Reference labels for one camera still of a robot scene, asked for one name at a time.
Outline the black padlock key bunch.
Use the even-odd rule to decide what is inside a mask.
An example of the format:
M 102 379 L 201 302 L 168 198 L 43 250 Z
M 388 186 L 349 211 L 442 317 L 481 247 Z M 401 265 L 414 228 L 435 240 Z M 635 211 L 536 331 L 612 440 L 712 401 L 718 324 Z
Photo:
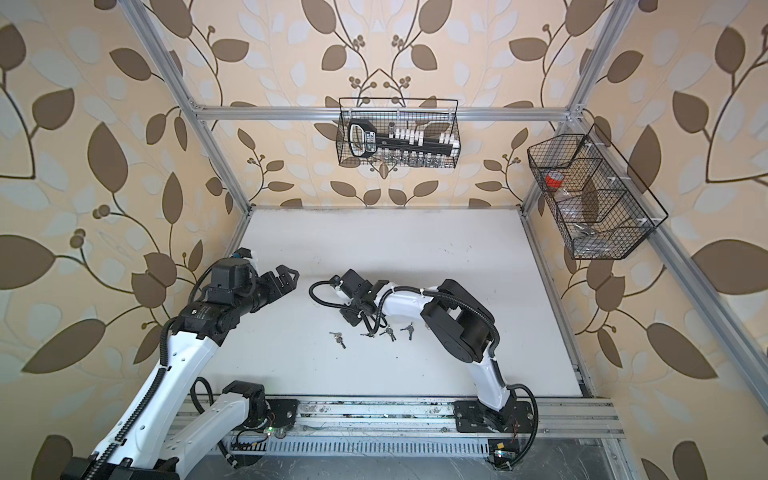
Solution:
M 387 335 L 392 342 L 396 341 L 396 336 L 394 334 L 394 330 L 390 326 L 387 326 L 384 329 L 383 335 Z

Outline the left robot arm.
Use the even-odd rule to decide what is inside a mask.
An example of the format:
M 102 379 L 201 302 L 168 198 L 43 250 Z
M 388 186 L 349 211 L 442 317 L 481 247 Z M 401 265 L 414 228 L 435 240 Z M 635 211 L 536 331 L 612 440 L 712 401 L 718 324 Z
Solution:
M 272 407 L 263 385 L 235 380 L 180 432 L 170 432 L 202 370 L 240 319 L 293 292 L 298 279 L 298 271 L 285 265 L 257 273 L 247 249 L 209 267 L 189 303 L 162 327 L 158 363 L 126 412 L 88 457 L 68 462 L 61 478 L 184 479 L 234 429 L 289 429 L 295 401 Z

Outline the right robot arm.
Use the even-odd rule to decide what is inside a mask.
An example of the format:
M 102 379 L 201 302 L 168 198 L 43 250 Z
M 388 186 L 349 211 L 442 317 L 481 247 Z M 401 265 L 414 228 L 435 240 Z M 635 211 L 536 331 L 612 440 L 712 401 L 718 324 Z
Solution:
M 341 276 L 313 283 L 309 297 L 337 310 L 351 326 L 363 325 L 364 336 L 396 339 L 391 317 L 420 320 L 440 345 L 468 367 L 477 390 L 473 400 L 453 403 L 461 433 L 534 434 L 539 409 L 532 390 L 508 384 L 496 358 L 501 335 L 495 319 L 474 296 L 452 279 L 430 288 L 371 283 L 350 269 Z

